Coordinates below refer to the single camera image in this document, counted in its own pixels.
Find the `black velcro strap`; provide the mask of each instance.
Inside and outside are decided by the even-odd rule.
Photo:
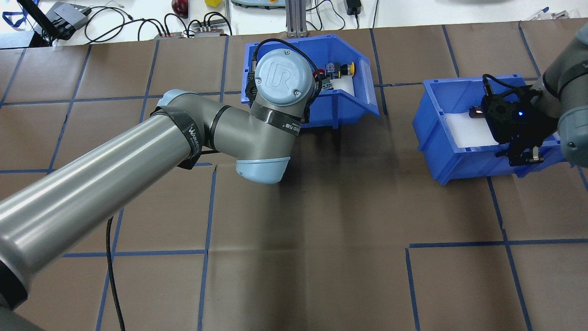
[[[173,123],[180,129],[190,144],[190,156],[183,160],[178,167],[191,170],[202,154],[202,135],[198,125],[184,110],[173,106],[158,106],[151,116],[165,115],[172,119]]]
[[[215,115],[215,119],[214,119],[214,120],[212,120],[212,124],[211,124],[211,137],[210,137],[210,139],[209,139],[209,142],[210,142],[210,144],[211,144],[211,148],[212,148],[213,150],[215,150],[215,149],[216,149],[216,147],[215,147],[215,131],[216,131],[216,125],[218,124],[218,122],[219,122],[219,120],[220,120],[220,118],[221,118],[222,114],[225,112],[225,110],[227,110],[227,109],[229,109],[229,108],[230,108],[230,106],[228,106],[228,105],[226,105],[226,106],[223,106],[223,107],[222,107],[222,108],[221,108],[221,109],[220,109],[220,110],[219,110],[219,111],[216,113],[216,115]]]
[[[562,98],[563,89],[576,78],[580,78],[584,75],[588,75],[588,61],[580,62],[573,65],[571,68],[566,70],[563,75],[559,78],[559,91],[557,92],[557,98]]]
[[[284,132],[298,136],[300,133],[300,118],[265,107],[251,108],[250,115],[260,121],[268,123]]]
[[[21,281],[2,261],[0,261],[0,294],[12,310],[29,297]]]
[[[547,92],[549,92],[549,94],[557,98],[557,91],[547,83],[547,80],[545,79],[545,73],[543,74],[543,86],[545,86],[545,89]]]

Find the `red apple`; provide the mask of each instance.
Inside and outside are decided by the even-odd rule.
[[[172,9],[177,16],[188,18],[188,0],[172,0]]]

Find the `blue joint cap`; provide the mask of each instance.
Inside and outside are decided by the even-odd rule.
[[[264,160],[237,160],[237,173],[250,181],[276,184],[282,180],[290,157]]]
[[[588,46],[588,23],[584,24],[584,26],[576,32],[576,38]]]
[[[255,69],[258,93],[277,106],[295,104],[315,83],[308,62],[290,49],[274,49],[265,54]]]
[[[183,90],[169,90],[163,94],[163,97],[161,99],[159,99],[159,101],[157,102],[157,106],[167,106],[167,105],[169,105],[170,102],[172,102],[173,99],[179,97],[182,94],[187,94],[187,93],[192,93],[192,92],[186,92]]]

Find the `black device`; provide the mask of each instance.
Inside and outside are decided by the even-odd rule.
[[[42,37],[69,40],[76,30],[88,23],[91,8],[56,2],[45,15],[32,0],[17,0],[37,22],[34,30]]]
[[[359,15],[362,12],[362,1],[361,0],[345,0],[345,11],[347,15]]]
[[[509,90],[495,94],[488,78]],[[516,87],[505,84],[491,75],[482,76],[485,95],[481,112],[488,123],[492,137],[498,143],[509,143],[506,151],[496,157],[506,156],[512,167],[543,162],[539,147],[557,130],[557,118],[539,111],[532,99],[542,92],[531,89],[531,85]],[[470,117],[479,117],[478,109],[470,108]]]

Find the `white foam insert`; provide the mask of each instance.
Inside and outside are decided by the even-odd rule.
[[[484,118],[470,118],[467,112],[463,112],[445,113],[445,119],[459,148],[498,145]]]
[[[341,78],[335,78],[331,80],[334,90],[344,90],[345,92],[355,96],[355,90],[353,89],[353,78],[351,76],[341,76]]]

